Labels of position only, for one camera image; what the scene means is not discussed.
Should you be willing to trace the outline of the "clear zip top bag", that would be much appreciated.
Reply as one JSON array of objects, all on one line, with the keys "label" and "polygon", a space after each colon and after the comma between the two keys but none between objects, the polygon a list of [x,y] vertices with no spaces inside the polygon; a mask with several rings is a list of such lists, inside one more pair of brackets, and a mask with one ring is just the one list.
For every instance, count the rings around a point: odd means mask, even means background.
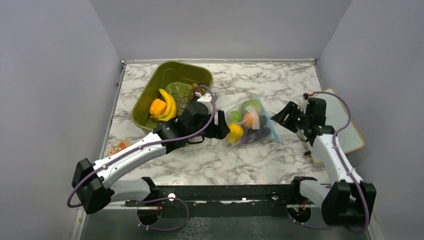
[{"label": "clear zip top bag", "polygon": [[225,121],[230,130],[226,136],[228,147],[279,140],[271,118],[257,95],[234,105],[225,113]]}]

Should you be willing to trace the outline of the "dark fake eggplant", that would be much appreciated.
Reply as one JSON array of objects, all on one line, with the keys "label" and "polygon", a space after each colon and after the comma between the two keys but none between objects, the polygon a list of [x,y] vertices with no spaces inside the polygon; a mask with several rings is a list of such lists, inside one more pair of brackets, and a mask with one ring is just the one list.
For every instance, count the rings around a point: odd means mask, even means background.
[{"label": "dark fake eggplant", "polygon": [[268,124],[268,118],[265,115],[259,117],[259,128],[262,129]]}]

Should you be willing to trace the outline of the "dark fake grape bunch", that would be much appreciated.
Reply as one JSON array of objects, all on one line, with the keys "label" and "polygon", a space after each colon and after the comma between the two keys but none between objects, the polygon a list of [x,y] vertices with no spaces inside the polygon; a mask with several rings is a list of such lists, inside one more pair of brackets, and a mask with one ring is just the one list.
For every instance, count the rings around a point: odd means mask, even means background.
[{"label": "dark fake grape bunch", "polygon": [[271,134],[269,127],[262,127],[260,129],[249,129],[247,134],[240,139],[242,145],[248,145],[256,142],[260,142],[266,139]]}]

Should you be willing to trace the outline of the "green fake cabbage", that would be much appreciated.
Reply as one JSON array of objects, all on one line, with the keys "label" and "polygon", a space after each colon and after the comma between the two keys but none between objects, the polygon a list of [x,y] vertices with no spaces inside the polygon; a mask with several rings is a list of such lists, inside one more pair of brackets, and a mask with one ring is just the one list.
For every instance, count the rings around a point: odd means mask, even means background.
[{"label": "green fake cabbage", "polygon": [[254,110],[254,112],[256,112],[259,116],[263,114],[263,107],[259,100],[249,99],[244,101],[240,106],[240,111],[243,116],[252,110]]}]

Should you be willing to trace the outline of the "green fake lime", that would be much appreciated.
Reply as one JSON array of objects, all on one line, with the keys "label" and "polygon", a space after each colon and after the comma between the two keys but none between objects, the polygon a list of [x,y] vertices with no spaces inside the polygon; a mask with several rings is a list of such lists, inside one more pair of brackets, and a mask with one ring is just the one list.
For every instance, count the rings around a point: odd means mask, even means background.
[{"label": "green fake lime", "polygon": [[229,122],[230,123],[240,123],[243,121],[243,116],[240,112],[238,111],[232,111],[229,114]]}]

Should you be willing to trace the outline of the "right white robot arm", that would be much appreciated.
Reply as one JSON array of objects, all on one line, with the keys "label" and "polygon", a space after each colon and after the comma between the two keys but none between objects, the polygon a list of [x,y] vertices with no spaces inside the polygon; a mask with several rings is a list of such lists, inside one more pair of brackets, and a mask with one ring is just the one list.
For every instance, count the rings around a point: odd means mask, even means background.
[{"label": "right white robot arm", "polygon": [[327,102],[310,97],[304,108],[290,101],[271,120],[287,130],[303,133],[314,158],[324,164],[331,188],[312,178],[297,178],[288,190],[289,199],[300,204],[308,199],[321,210],[328,226],[366,229],[370,223],[377,190],[357,174],[342,151],[338,132],[326,124]]}]

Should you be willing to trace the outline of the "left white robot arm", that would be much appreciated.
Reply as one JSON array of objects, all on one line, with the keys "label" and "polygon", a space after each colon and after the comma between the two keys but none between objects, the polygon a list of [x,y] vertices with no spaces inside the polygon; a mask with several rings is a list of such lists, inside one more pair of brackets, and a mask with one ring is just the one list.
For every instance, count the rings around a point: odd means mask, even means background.
[{"label": "left white robot arm", "polygon": [[223,110],[216,110],[213,100],[197,100],[181,115],[161,122],[152,132],[130,147],[93,162],[80,160],[71,181],[72,192],[67,199],[71,204],[77,196],[86,214],[94,214],[113,202],[141,201],[152,205],[157,200],[155,184],[142,177],[139,180],[120,179],[141,165],[184,147],[195,137],[224,139],[230,132]]}]

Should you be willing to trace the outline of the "orange fake peach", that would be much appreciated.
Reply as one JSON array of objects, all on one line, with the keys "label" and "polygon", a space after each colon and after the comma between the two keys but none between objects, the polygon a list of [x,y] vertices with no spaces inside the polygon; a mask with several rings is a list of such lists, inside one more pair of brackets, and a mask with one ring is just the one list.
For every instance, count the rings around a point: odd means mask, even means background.
[{"label": "orange fake peach", "polygon": [[259,116],[256,113],[246,113],[243,116],[243,125],[248,129],[259,129]]}]

